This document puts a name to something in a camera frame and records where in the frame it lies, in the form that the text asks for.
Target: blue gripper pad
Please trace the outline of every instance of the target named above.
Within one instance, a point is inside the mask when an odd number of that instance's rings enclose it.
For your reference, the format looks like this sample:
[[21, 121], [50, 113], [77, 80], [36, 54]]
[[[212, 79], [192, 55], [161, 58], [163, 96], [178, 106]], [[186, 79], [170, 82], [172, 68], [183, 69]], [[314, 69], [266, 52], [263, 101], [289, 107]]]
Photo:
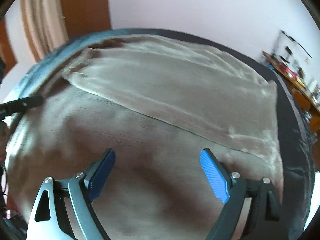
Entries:
[[115, 152], [107, 149], [103, 156], [92, 163], [85, 172], [84, 185], [88, 189], [87, 199], [90, 202], [99, 197], [115, 162]]
[[221, 166], [210, 149], [204, 149], [201, 151], [200, 164], [216, 198], [219, 198], [223, 203], [226, 203], [230, 198], [230, 176]]

